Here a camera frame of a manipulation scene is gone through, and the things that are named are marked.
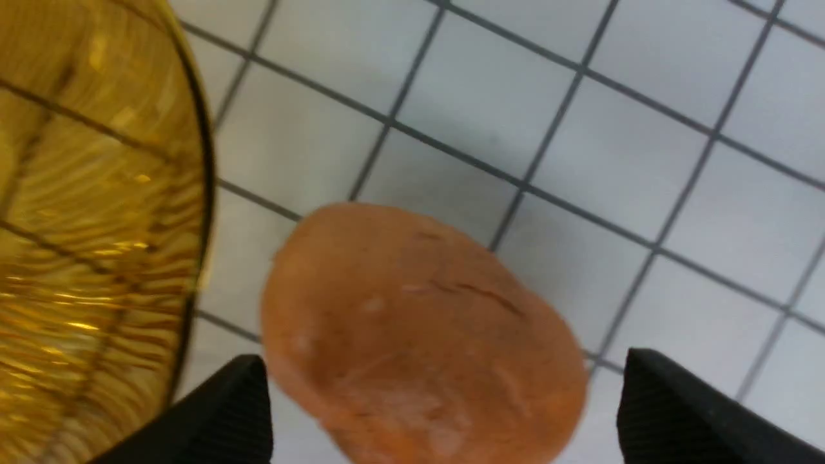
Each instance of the black plastic part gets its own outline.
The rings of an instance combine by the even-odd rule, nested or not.
[[[668,357],[631,349],[616,423],[627,464],[825,464],[825,454]]]
[[[272,419],[266,368],[236,357],[96,464],[268,464]]]

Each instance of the amber glass bowl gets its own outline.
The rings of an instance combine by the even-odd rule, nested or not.
[[[166,407],[212,153],[163,0],[0,0],[1,463],[86,462]]]

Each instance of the white tile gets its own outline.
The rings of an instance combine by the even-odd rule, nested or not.
[[[779,317],[778,311],[659,258],[607,357],[624,366],[629,348],[653,348],[733,396]]]
[[[819,260],[796,304],[796,310],[825,325],[825,259]]]
[[[533,183],[655,239],[706,140],[687,126],[586,79]]]
[[[273,464],[350,464],[318,422],[270,381]]]
[[[745,406],[825,450],[825,337],[791,320]]]
[[[219,110],[243,60],[240,56],[212,45],[198,36],[187,33],[186,38],[189,40],[192,53],[195,54],[200,76],[206,87],[206,97],[214,115]]]
[[[527,195],[499,254],[597,352],[647,250]]]
[[[773,28],[724,133],[825,180],[823,82],[825,50]]]
[[[253,65],[218,136],[221,177],[301,214],[346,200],[381,124]]]
[[[780,17],[825,38],[825,2],[822,0],[787,0]]]
[[[619,374],[599,368],[588,391],[584,418],[573,440],[553,464],[622,464],[616,415],[619,413],[624,380]]]
[[[511,184],[392,131],[359,200],[430,215],[487,246],[515,194]]]
[[[235,45],[247,48],[269,0],[169,0],[175,14]]]
[[[181,384],[175,398],[180,400],[241,354],[259,354],[261,345],[242,339],[201,318],[195,318],[189,340]]]
[[[295,222],[219,189],[209,282],[201,310],[260,333],[260,305],[275,251]]]
[[[764,21],[730,2],[619,2],[593,68],[713,125]]]
[[[778,301],[825,231],[825,193],[716,144],[665,245]]]
[[[261,55],[389,113],[435,10],[421,0],[281,0]]]
[[[609,0],[454,0],[453,3],[563,57],[580,61]]]
[[[572,79],[573,71],[448,14],[399,120],[521,176]]]

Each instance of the potato skin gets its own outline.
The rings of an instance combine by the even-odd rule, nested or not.
[[[262,332],[270,375],[355,464],[547,464],[585,402],[556,312],[465,234],[392,207],[302,220]]]

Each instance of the grout line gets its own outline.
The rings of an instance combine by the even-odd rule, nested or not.
[[[252,203],[255,203],[256,205],[262,206],[262,207],[268,209],[269,211],[272,211],[272,212],[274,212],[278,215],[281,215],[281,216],[285,217],[288,220],[293,220],[295,222],[298,222],[298,221],[301,220],[301,215],[300,214],[298,214],[298,213],[296,213],[292,210],[289,210],[287,208],[284,208],[283,206],[281,206],[281,205],[279,205],[279,204],[277,204],[273,201],[269,201],[266,198],[264,198],[263,196],[259,196],[255,193],[252,193],[252,192],[250,192],[249,190],[247,190],[243,187],[240,187],[236,184],[231,183],[230,181],[227,181],[227,180],[224,180],[224,179],[218,179],[218,186],[220,186],[224,190],[227,190],[229,192],[234,193],[235,195],[241,196],[241,197],[251,201]]]
[[[448,144],[440,142],[439,140],[433,139],[431,136],[419,132],[418,130],[413,129],[409,125],[404,123],[395,121],[391,124],[392,128],[398,130],[399,132],[403,132],[410,137],[413,137],[415,140],[422,142],[431,146],[434,149],[440,150],[442,153],[447,154],[455,159],[459,159],[464,163],[469,164],[470,166],[474,166],[476,168],[481,169],[482,171],[490,174],[495,178],[502,179],[504,182],[510,183],[516,187],[521,185],[521,180],[511,174],[505,173],[499,168],[492,166],[490,163],[486,163],[480,159],[475,158],[470,154],[466,154],[463,151],[453,148]]]
[[[768,357],[773,352],[776,342],[779,341],[782,331],[785,330],[785,326],[788,324],[788,320],[790,320],[790,317],[787,313],[776,318],[776,322],[771,329],[771,333],[768,334],[768,338],[765,340],[765,343],[759,348],[756,359],[754,359],[753,364],[751,364],[751,366],[747,369],[745,378],[742,380],[739,390],[737,390],[736,395],[733,397],[737,402],[744,403],[748,394],[750,394],[751,390],[753,390],[753,386],[756,385],[762,369],[765,368]]]
[[[260,56],[254,55],[251,60],[256,64],[260,64],[264,68],[270,69],[270,71],[274,71],[275,73],[284,76],[285,78],[291,79],[297,83],[303,84],[304,86],[313,89],[315,92],[318,92],[326,97],[335,100],[336,102],[341,103],[345,107],[350,107],[351,109],[360,112],[364,116],[371,117],[372,119],[382,123],[382,124],[390,124],[389,118],[384,116],[380,111],[376,111],[367,105],[358,102],[357,100],[347,97],[346,95],[336,92],[329,87],[324,86],[321,83],[315,82],[314,80],[304,76],[301,73],[296,73],[291,69],[287,69],[280,64],[274,63],[268,59],[262,58]]]
[[[659,255],[665,258],[670,258],[676,263],[679,263],[682,266],[689,268],[691,271],[696,272],[697,274],[701,274],[710,279],[711,281],[718,283],[721,286],[726,286],[729,290],[732,290],[747,298],[750,298],[751,300],[754,300],[757,303],[761,303],[765,306],[768,306],[773,310],[785,311],[785,305],[783,305],[779,301],[774,300],[769,296],[762,295],[758,291],[754,291],[739,283],[736,283],[728,279],[727,277],[718,274],[717,272],[711,271],[710,269],[705,268],[704,266],[701,266],[700,264],[695,263],[690,259],[685,258],[684,256],[681,256],[680,254],[673,253],[669,249],[659,247],[655,250],[655,253],[658,253]]]
[[[813,187],[813,188],[816,188],[820,191],[825,192],[825,182],[820,181],[819,179],[816,179],[816,178],[812,178],[812,177],[810,177],[809,175],[807,175],[805,173],[801,173],[800,171],[797,171],[796,169],[785,166],[784,164],[779,163],[778,161],[768,157],[767,155],[759,153],[758,151],[756,151],[756,150],[752,149],[751,147],[743,144],[742,142],[737,142],[736,140],[733,140],[733,139],[729,138],[728,136],[721,135],[721,134],[719,134],[717,136],[717,141],[722,143],[722,144],[727,145],[728,147],[730,147],[732,149],[737,150],[738,152],[740,152],[740,153],[742,153],[746,156],[748,156],[748,158],[751,158],[751,159],[754,159],[754,160],[756,160],[760,163],[766,164],[768,167],[773,168],[776,171],[779,171],[780,173],[783,173],[784,175],[786,175],[790,178],[793,178],[797,181],[800,181],[803,184],[809,185],[810,187]]]
[[[748,2],[745,2],[744,0],[728,0],[728,1],[731,2],[733,5],[735,5],[737,7],[740,7],[743,10],[751,13],[752,15],[755,15],[755,16],[760,17],[762,19],[767,19],[768,16],[770,15],[768,12],[765,12],[761,8],[756,7],[756,6],[754,6],[754,5],[752,5]],[[776,25],[779,28],[784,29],[785,31],[788,31],[789,33],[799,37],[800,39],[807,41],[811,45],[815,45],[819,48],[825,49],[825,38],[822,38],[822,37],[814,34],[813,32],[808,32],[805,29],[803,29],[802,27],[795,25],[793,22],[790,22],[786,19],[777,18],[776,19]]]
[[[194,24],[183,21],[182,19],[178,19],[178,22],[181,23],[181,27],[183,27],[184,31],[191,33],[193,36],[198,36],[201,39],[210,42],[212,45],[216,45],[226,51],[238,54],[242,58],[249,58],[250,56],[249,52],[244,50],[242,47],[239,47],[224,38],[218,37],[206,29],[195,26]]]
[[[713,133],[713,129],[708,127],[707,125],[695,121],[691,119],[689,116],[685,116],[681,114],[679,111],[676,111],[664,105],[661,102],[657,102],[656,100],[653,100],[652,98],[643,95],[641,92],[637,92],[634,89],[627,87],[623,83],[619,83],[611,78],[608,78],[602,73],[599,73],[597,71],[594,71],[593,69],[588,68],[585,69],[584,74],[585,76],[593,79],[594,81],[612,90],[615,90],[618,93],[621,93],[622,95],[630,98],[631,100],[641,103],[646,107],[654,110],[655,112],[663,116],[667,116],[676,122],[682,123],[683,125],[686,125],[701,134],[710,135],[711,133]]]
[[[818,324],[815,324],[813,321],[808,320],[808,318],[795,315],[794,308],[799,303],[799,299],[802,297],[802,294],[805,290],[805,287],[811,280],[814,271],[816,271],[817,265],[822,260],[823,255],[825,254],[825,235],[820,240],[819,246],[817,250],[813,253],[808,266],[805,268],[804,272],[802,273],[802,277],[799,279],[799,282],[796,284],[794,288],[793,294],[788,299],[788,304],[785,305],[785,313],[780,316],[780,318],[774,324],[773,330],[771,334],[768,336],[765,344],[759,349],[757,354],[757,358],[753,361],[751,367],[747,370],[747,375],[745,379],[742,381],[742,384],[739,387],[739,390],[736,394],[736,400],[739,402],[744,401],[747,398],[747,395],[753,389],[753,386],[756,385],[756,382],[761,374],[762,370],[765,368],[767,364],[768,358],[773,353],[774,348],[776,347],[776,343],[779,341],[779,338],[782,334],[782,330],[788,324],[788,321],[791,318],[794,318],[803,324],[807,325],[809,328],[817,330],[820,334],[825,334],[825,328],[818,327]]]
[[[728,0],[728,2],[762,19],[767,19],[771,15],[769,12],[766,12],[760,7],[746,2],[745,0]]]
[[[245,340],[248,340],[248,341],[254,342],[254,343],[260,343],[261,342],[261,336],[260,335],[253,334],[252,332],[250,332],[250,331],[248,331],[248,330],[246,330],[242,327],[239,327],[239,326],[227,321],[226,319],[224,319],[222,317],[218,317],[218,316],[216,316],[212,313],[206,312],[204,310],[196,310],[195,311],[195,316],[198,317],[198,318],[201,318],[203,320],[209,321],[213,325],[217,325],[221,329],[224,329],[227,332],[235,334],[235,335],[237,335],[238,337],[240,337],[242,339],[245,339]]]
[[[582,80],[584,79],[584,72],[587,69],[587,67],[590,66],[590,62],[593,59],[593,55],[596,54],[596,48],[598,48],[599,42],[601,42],[601,38],[605,34],[605,30],[607,29],[607,24],[613,17],[613,12],[615,11],[616,5],[618,4],[619,0],[610,0],[610,3],[607,5],[607,8],[605,9],[605,12],[601,15],[599,26],[596,28],[596,32],[590,39],[590,43],[587,46],[587,51],[585,52],[584,58],[582,59],[582,66],[576,72],[576,75],[573,76],[573,80],[571,81],[567,92],[564,94],[564,98],[562,99],[561,104],[559,105],[559,109],[556,111],[556,115],[554,116],[552,122],[550,122],[550,127],[544,133],[544,137],[539,143],[539,148],[538,150],[536,150],[536,153],[533,156],[532,161],[530,161],[530,166],[527,168],[527,172],[521,180],[523,184],[519,186],[516,195],[513,197],[512,201],[510,202],[510,205],[507,207],[507,211],[505,211],[504,213],[504,217],[502,218],[501,222],[499,222],[498,227],[496,228],[496,233],[493,235],[493,240],[490,241],[490,245],[488,246],[491,252],[496,253],[496,251],[498,251],[498,247],[501,245],[504,236],[510,229],[510,225],[512,224],[513,219],[516,217],[516,212],[518,211],[521,202],[524,200],[526,190],[525,185],[530,185],[533,182],[533,177],[535,176],[535,173],[539,170],[539,166],[541,165],[541,162],[544,159],[545,154],[547,153],[548,147],[550,147],[550,143],[553,141],[553,138],[555,137],[556,132],[559,130],[562,121],[564,121],[564,117],[567,115],[568,109],[573,103],[573,99],[576,97],[576,92],[578,91],[578,88],[581,86]]]
[[[494,24],[478,15],[475,15],[463,9],[462,7],[457,7],[456,5],[453,5],[451,3],[447,3],[445,7],[449,12],[455,14],[456,16],[463,17],[465,20],[474,23],[476,26],[481,26],[482,28],[492,32],[493,34],[503,37],[509,40],[510,42],[514,42],[518,45],[521,45],[529,51],[541,55],[556,64],[561,64],[565,68],[570,68],[576,72],[580,71],[582,68],[582,66],[579,65],[579,63],[576,63],[571,59],[564,58],[560,54],[547,50],[545,47],[538,45],[531,40],[527,40],[526,38],[519,36],[514,32],[510,32],[497,24]]]
[[[790,318],[825,337],[825,325],[822,325],[819,322],[810,319],[808,316],[801,315],[799,313],[791,312]]]
[[[612,222],[609,222],[608,220],[602,218],[601,216],[595,215],[590,211],[583,210],[582,208],[574,205],[573,203],[567,200],[563,200],[562,198],[559,198],[553,195],[552,193],[545,192],[540,188],[532,185],[525,185],[524,188],[526,193],[531,193],[537,196],[538,198],[547,201],[553,206],[557,206],[558,208],[561,208],[562,210],[565,210],[575,216],[578,216],[584,220],[588,220],[593,224],[598,225],[604,229],[607,229],[610,232],[613,232],[614,234],[617,234],[635,244],[641,245],[646,249],[654,248],[654,243],[650,240],[645,239],[641,235],[638,235],[635,232],[631,232],[630,230],[627,230],[620,225],[613,224]]]
[[[691,173],[690,178],[687,181],[684,189],[680,193],[678,199],[676,200],[676,204],[671,209],[670,214],[665,221],[665,225],[662,227],[659,236],[656,239],[655,248],[651,251],[651,253],[647,256],[644,260],[644,264],[642,265],[639,273],[633,280],[633,283],[630,285],[630,289],[628,290],[625,298],[622,300],[619,309],[616,311],[616,314],[610,323],[610,328],[607,330],[604,339],[601,342],[601,347],[599,349],[599,358],[603,358],[607,351],[610,349],[611,345],[613,344],[613,340],[615,339],[616,335],[619,332],[619,329],[622,325],[622,322],[625,320],[625,316],[627,315],[630,307],[633,304],[633,301],[636,295],[639,294],[639,288],[642,286],[642,282],[647,278],[648,274],[650,273],[650,269],[653,267],[653,261],[655,260],[657,254],[661,253],[662,244],[664,243],[667,236],[670,234],[671,230],[673,229],[674,225],[677,222],[677,218],[679,217],[681,211],[684,209],[685,205],[687,204],[688,198],[691,196],[696,184],[699,181],[699,177],[704,170],[708,159],[712,153],[714,142],[719,137],[719,134],[724,127],[725,122],[728,120],[730,113],[733,111],[733,106],[736,104],[736,101],[739,97],[739,94],[742,92],[742,89],[747,81],[747,77],[750,74],[751,70],[753,69],[754,64],[757,61],[757,57],[762,50],[762,47],[765,45],[768,35],[771,33],[771,28],[773,27],[774,23],[776,22],[776,18],[779,16],[779,12],[782,9],[785,0],[778,0],[774,5],[773,11],[771,11],[771,17],[765,22],[765,25],[762,27],[762,30],[757,37],[756,43],[753,45],[750,55],[747,57],[747,61],[745,65],[742,67],[742,71],[739,73],[737,77],[736,83],[733,85],[733,90],[728,97],[728,100],[725,102],[725,106],[722,112],[719,114],[719,118],[714,125],[713,133],[708,138],[707,143],[705,144],[705,148],[702,150],[702,155],[699,157],[699,160],[696,162],[696,165]]]
[[[224,123],[224,119],[226,119],[226,115],[229,113],[229,109],[232,107],[232,104],[236,99],[235,97],[240,91],[243,79],[246,77],[247,71],[252,64],[252,57],[255,53],[257,53],[258,47],[261,46],[261,42],[263,42],[263,38],[266,35],[266,30],[269,29],[269,25],[272,23],[272,18],[275,15],[277,4],[278,0],[269,0],[269,3],[266,5],[266,9],[264,9],[261,14],[260,21],[258,22],[257,29],[255,30],[255,35],[252,37],[252,43],[249,46],[250,51],[249,53],[242,54],[243,63],[240,68],[238,68],[235,77],[232,79],[232,83],[229,85],[229,90],[224,96],[224,100],[220,103],[219,109],[215,113],[213,123],[213,131],[215,132],[217,132],[217,130]]]
[[[424,35],[424,40],[421,46],[418,48],[418,52],[416,53],[415,59],[412,61],[412,67],[410,67],[410,70],[407,73],[407,77],[404,79],[401,91],[398,93],[398,96],[395,99],[395,103],[393,103],[393,107],[389,112],[388,122],[387,124],[384,124],[384,127],[381,129],[381,132],[378,135],[378,139],[375,141],[372,150],[367,155],[366,161],[364,162],[364,165],[361,167],[361,170],[358,173],[358,177],[356,178],[355,184],[353,184],[352,189],[350,190],[350,201],[357,200],[358,196],[361,194],[361,191],[364,189],[364,185],[366,185],[366,181],[372,173],[372,168],[375,166],[375,163],[378,161],[378,157],[381,154],[381,148],[384,146],[384,142],[387,140],[389,128],[391,124],[395,122],[395,120],[398,118],[399,112],[401,112],[401,107],[403,106],[404,100],[406,100],[410,89],[413,87],[413,81],[415,81],[415,77],[418,74],[418,70],[421,68],[422,63],[424,62],[424,58],[427,56],[427,52],[430,50],[430,45],[432,45],[432,41],[436,37],[436,33],[438,32],[438,28],[441,25],[441,22],[444,20],[445,12],[446,10],[444,5],[440,5],[436,10],[436,14],[433,16],[432,21],[430,22],[430,26],[427,29],[427,33]]]
[[[425,1],[429,1],[430,3],[434,3],[436,5],[441,5],[442,4],[441,0],[425,0]],[[459,14],[460,16],[464,17],[465,19],[468,19],[469,21],[475,22],[477,25],[482,26],[485,29],[488,29],[489,31],[491,31],[491,32],[493,32],[493,33],[495,33],[495,34],[497,34],[497,35],[499,35],[499,36],[501,36],[501,37],[503,37],[507,40],[513,41],[516,44],[527,48],[528,50],[531,50],[531,51],[533,51],[533,52],[535,52],[535,53],[537,53],[541,56],[544,56],[545,58],[550,59],[551,61],[554,61],[556,64],[561,64],[561,65],[563,65],[567,68],[570,68],[570,69],[572,69],[573,71],[576,71],[576,72],[582,70],[582,67],[580,65],[575,64],[574,62],[570,61],[569,59],[565,59],[563,57],[560,57],[560,56],[554,54],[553,52],[550,52],[549,50],[543,49],[539,45],[536,45],[532,42],[529,42],[527,39],[524,39],[520,36],[517,36],[517,35],[513,34],[510,31],[506,31],[506,30],[502,29],[500,26],[496,26],[496,25],[490,23],[489,21],[484,20],[483,18],[477,17],[477,16],[473,15],[470,12],[466,12],[466,11],[462,10],[459,7],[453,6],[453,5],[445,2],[445,8],[448,12],[453,12],[453,13]],[[303,85],[305,85],[309,88],[312,88],[316,92],[320,92],[323,95],[325,95],[327,97],[330,97],[331,99],[333,99],[333,100],[335,100],[335,101],[337,101],[337,102],[339,102],[339,103],[341,103],[341,104],[343,104],[347,107],[350,107],[351,109],[354,109],[354,110],[364,114],[365,116],[371,117],[371,118],[375,119],[376,121],[378,121],[382,124],[387,124],[387,120],[388,120],[387,116],[384,116],[380,112],[378,112],[376,110],[373,110],[372,108],[369,108],[368,106],[366,106],[366,105],[364,105],[360,102],[357,102],[357,101],[355,101],[355,100],[353,100],[349,97],[346,97],[346,96],[344,96],[340,93],[337,93],[337,92],[333,91],[330,88],[324,87],[322,84],[315,82],[311,78],[308,78],[308,77],[306,77],[306,76],[304,76],[300,73],[296,73],[295,71],[292,71],[290,69],[284,68],[283,66],[280,66],[279,64],[273,63],[273,62],[271,62],[267,59],[264,59],[264,58],[262,58],[262,57],[260,57],[256,54],[252,54],[252,53],[247,52],[246,50],[242,50],[239,47],[237,47],[236,45],[231,44],[231,43],[227,42],[226,40],[223,40],[223,39],[221,39],[217,36],[214,36],[211,33],[209,33],[208,31],[204,31],[204,30],[200,29],[197,26],[193,26],[191,24],[184,23],[184,28],[187,31],[189,31],[190,33],[192,33],[193,35],[199,36],[201,39],[204,39],[204,40],[207,40],[207,41],[211,42],[213,45],[216,45],[218,47],[224,48],[227,51],[238,54],[238,55],[240,55],[241,57],[243,57],[245,59],[250,59],[252,62],[254,62],[256,64],[260,64],[261,66],[264,66],[265,68],[268,68],[271,71],[279,73],[284,77],[290,78],[292,80],[295,80],[298,83],[301,83],[301,84],[303,84]],[[642,93],[637,92],[634,89],[629,88],[629,87],[625,86],[622,83],[618,83],[618,82],[614,81],[613,79],[608,78],[604,74],[598,73],[597,71],[594,71],[593,69],[584,69],[583,73],[584,73],[585,77],[593,79],[596,82],[598,82],[602,85],[605,85],[608,88],[613,89],[616,92],[619,92],[619,93],[625,95],[626,97],[630,98],[631,100],[634,100],[638,103],[641,103],[641,104],[645,105],[646,107],[649,107],[652,110],[656,111],[657,113],[662,114],[666,117],[669,117],[669,118],[673,119],[676,122],[682,123],[683,125],[686,125],[687,127],[690,127],[691,129],[696,130],[696,131],[700,132],[701,134],[704,134],[704,135],[712,135],[713,134],[713,129],[708,127],[707,125],[704,125],[704,124],[702,124],[698,121],[692,120],[690,117],[682,115],[678,111],[673,110],[670,107],[667,107],[666,105],[662,104],[661,102],[657,102],[657,101],[653,100],[650,97],[646,97]],[[426,138],[422,137],[422,134],[420,132],[418,132],[416,130],[412,130],[408,126],[399,125],[399,123],[397,121],[395,122],[395,124],[391,124],[390,128],[405,131],[405,133],[407,133],[408,135],[412,136],[413,138],[418,138],[419,141],[421,141],[425,144],[429,144],[433,148],[441,149],[440,147],[446,147],[446,145],[442,144],[441,142],[434,143],[434,140],[432,138],[429,138],[429,137],[426,137],[426,136],[424,136]],[[799,173],[798,171],[796,171],[792,168],[789,168],[789,167],[785,166],[782,163],[778,163],[775,160],[770,159],[769,157],[767,157],[764,154],[759,154],[755,150],[749,149],[748,147],[746,147],[746,145],[735,142],[735,141],[731,140],[730,138],[728,138],[724,135],[719,135],[719,138],[723,143],[730,146],[731,148],[747,149],[748,151],[743,152],[745,155],[748,155],[748,156],[750,156],[750,157],[752,157],[752,158],[754,158],[758,161],[763,162],[768,167],[773,168],[773,169],[779,171],[780,173],[783,173],[785,175],[789,175],[789,176],[795,178],[798,181],[805,182],[808,185],[812,185],[813,187],[822,189],[821,188],[823,186],[822,181],[819,181],[817,179],[811,178],[810,176]],[[449,149],[449,150],[452,154],[459,154],[460,153],[455,149]],[[465,162],[468,162],[469,160],[474,159],[473,157],[471,157],[467,154],[459,154],[458,156],[455,156],[455,157],[458,158],[458,159],[464,160]],[[497,178],[504,179],[507,182],[514,183],[514,185],[517,185],[517,181],[513,182],[513,180],[512,180],[512,179],[514,179],[513,176],[511,176],[509,174],[504,174],[502,176],[502,172],[499,169],[496,169],[496,168],[493,168],[493,167],[491,167],[490,169],[485,169],[483,166],[485,166],[485,165],[489,166],[489,165],[484,163],[484,162],[480,162],[480,161],[478,161],[478,162],[469,161],[469,162],[471,164],[473,164],[474,166],[476,166],[476,167],[484,169],[487,173],[492,174],[493,176],[495,176]]]
[[[825,39],[823,39],[822,37],[817,36],[811,32],[808,32],[805,29],[795,25],[794,23],[788,22],[781,18],[776,21],[776,24],[778,24],[782,29],[799,37],[800,39],[807,41],[809,44],[825,49]]]

